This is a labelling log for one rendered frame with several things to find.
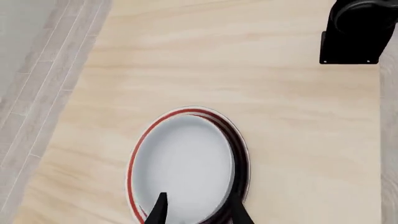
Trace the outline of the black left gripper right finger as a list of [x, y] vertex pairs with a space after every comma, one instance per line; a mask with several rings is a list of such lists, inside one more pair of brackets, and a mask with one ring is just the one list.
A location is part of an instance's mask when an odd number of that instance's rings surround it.
[[230, 197], [229, 207], [233, 224], [254, 224], [238, 195]]

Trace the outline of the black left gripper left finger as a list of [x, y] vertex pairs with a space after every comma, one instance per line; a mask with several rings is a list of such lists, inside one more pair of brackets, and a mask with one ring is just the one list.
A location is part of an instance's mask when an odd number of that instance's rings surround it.
[[167, 193], [161, 192], [144, 224], [165, 224], [167, 218]]

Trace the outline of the white plate with red rings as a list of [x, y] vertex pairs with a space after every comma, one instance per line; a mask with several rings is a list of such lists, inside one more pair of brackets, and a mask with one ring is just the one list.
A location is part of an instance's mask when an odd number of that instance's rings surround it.
[[159, 194], [167, 193], [165, 224], [233, 224], [229, 199], [244, 203], [250, 184], [248, 147], [223, 114], [185, 106], [154, 120], [131, 151], [126, 197], [144, 224]]

